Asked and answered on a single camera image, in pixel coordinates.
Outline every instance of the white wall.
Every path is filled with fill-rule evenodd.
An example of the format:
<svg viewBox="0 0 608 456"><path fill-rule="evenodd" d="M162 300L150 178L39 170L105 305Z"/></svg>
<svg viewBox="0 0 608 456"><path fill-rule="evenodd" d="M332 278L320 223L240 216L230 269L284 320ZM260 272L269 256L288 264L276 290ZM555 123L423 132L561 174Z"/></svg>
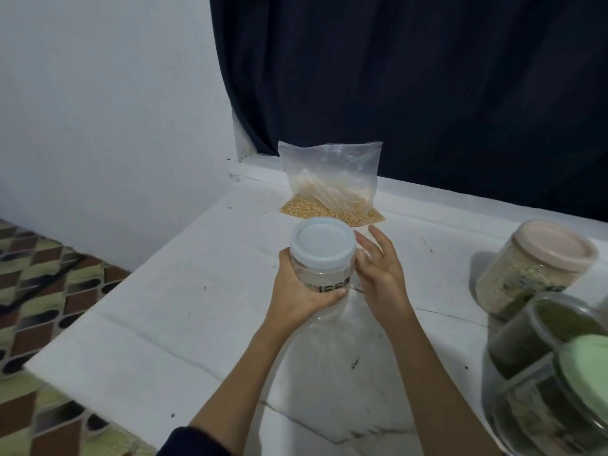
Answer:
<svg viewBox="0 0 608 456"><path fill-rule="evenodd" d="M0 0L0 217L134 269L229 187L209 0Z"/></svg>

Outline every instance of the patterned mat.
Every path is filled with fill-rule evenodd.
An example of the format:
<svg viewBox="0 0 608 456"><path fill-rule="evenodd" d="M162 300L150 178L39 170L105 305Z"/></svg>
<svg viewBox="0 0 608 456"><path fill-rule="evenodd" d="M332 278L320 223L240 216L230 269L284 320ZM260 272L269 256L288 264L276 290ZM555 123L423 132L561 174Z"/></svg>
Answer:
<svg viewBox="0 0 608 456"><path fill-rule="evenodd" d="M23 370L129 272L0 219L0 456L144 456L155 450Z"/></svg>

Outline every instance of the clear plastic jar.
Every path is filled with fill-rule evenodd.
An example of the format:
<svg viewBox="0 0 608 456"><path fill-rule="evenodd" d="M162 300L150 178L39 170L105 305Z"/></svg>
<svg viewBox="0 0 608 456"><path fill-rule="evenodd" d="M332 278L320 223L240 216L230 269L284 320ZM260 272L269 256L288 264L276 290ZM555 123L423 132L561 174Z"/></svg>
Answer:
<svg viewBox="0 0 608 456"><path fill-rule="evenodd" d="M308 288L316 292L350 290L356 240L346 223L334 218L306 219L295 227L289 242L294 272ZM316 312L312 319L338 319L348 304L348 293L337 304Z"/></svg>
<svg viewBox="0 0 608 456"><path fill-rule="evenodd" d="M500 374L510 379L585 334L608 334L598 313L573 296L539 293L491 338L488 352Z"/></svg>
<svg viewBox="0 0 608 456"><path fill-rule="evenodd" d="M508 381L493 406L517 456L608 454L608 337L582 336Z"/></svg>
<svg viewBox="0 0 608 456"><path fill-rule="evenodd" d="M572 285L597 258L593 243L560 224L524 222L477 280L477 303L509 321L537 292Z"/></svg>

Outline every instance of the black sleeve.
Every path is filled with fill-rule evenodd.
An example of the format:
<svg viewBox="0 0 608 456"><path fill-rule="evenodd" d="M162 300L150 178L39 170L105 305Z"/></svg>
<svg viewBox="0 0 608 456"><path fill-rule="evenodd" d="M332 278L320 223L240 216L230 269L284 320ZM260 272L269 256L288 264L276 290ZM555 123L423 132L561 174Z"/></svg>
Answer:
<svg viewBox="0 0 608 456"><path fill-rule="evenodd" d="M226 448L199 429L178 427L156 456L231 456Z"/></svg>

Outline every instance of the dark curtain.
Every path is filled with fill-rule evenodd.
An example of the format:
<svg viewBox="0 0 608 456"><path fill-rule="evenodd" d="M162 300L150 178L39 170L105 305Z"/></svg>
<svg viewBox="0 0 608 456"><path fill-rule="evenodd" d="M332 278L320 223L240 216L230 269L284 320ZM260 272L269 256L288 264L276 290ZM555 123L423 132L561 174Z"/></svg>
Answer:
<svg viewBox="0 0 608 456"><path fill-rule="evenodd" d="M211 0L258 152L384 141L378 175L608 221L608 0Z"/></svg>

